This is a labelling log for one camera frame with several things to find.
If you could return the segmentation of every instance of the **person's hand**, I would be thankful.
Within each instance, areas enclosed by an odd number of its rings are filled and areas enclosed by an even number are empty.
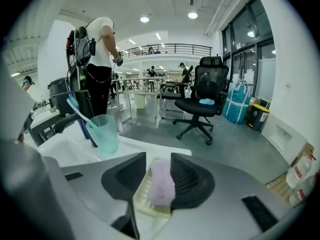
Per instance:
[[[118,55],[118,57],[115,60],[115,63],[118,67],[120,67],[124,63],[124,60],[122,59],[122,57],[120,55]]]

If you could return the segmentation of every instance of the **black cap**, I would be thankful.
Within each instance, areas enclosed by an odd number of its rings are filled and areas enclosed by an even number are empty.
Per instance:
[[[28,75],[26,75],[23,80],[28,80],[28,82],[29,82],[31,85],[34,85],[34,84],[35,84],[35,83],[32,81],[31,77],[28,76]]]

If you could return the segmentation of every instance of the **black trash bin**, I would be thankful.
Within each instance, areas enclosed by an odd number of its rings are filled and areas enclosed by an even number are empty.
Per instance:
[[[252,104],[252,110],[247,124],[255,131],[260,131],[270,110],[258,104]]]
[[[74,113],[74,110],[67,103],[69,94],[62,94],[62,95],[53,97],[56,94],[66,93],[68,91],[66,80],[67,80],[66,77],[62,77],[48,84],[52,105],[56,106],[56,108],[60,111],[60,116],[62,117],[66,116],[66,113],[68,114]]]

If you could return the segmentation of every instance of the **white t-shirt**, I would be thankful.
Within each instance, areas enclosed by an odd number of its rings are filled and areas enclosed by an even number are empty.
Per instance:
[[[89,40],[95,39],[95,56],[91,56],[88,64],[93,64],[99,67],[111,68],[110,55],[103,40],[101,39],[101,29],[103,26],[114,27],[114,22],[108,17],[100,17],[94,19],[87,27],[86,32]]]

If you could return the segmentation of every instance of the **round ceiling light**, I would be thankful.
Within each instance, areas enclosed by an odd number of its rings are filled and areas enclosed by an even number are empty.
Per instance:
[[[253,33],[252,31],[248,32],[248,36],[251,37],[251,38],[254,38],[255,37],[255,33]]]
[[[190,19],[196,19],[196,18],[198,18],[198,14],[196,14],[195,12],[190,12],[190,13],[188,14],[188,17],[189,17]]]
[[[149,21],[149,18],[148,17],[141,17],[140,21],[143,23],[147,23]]]

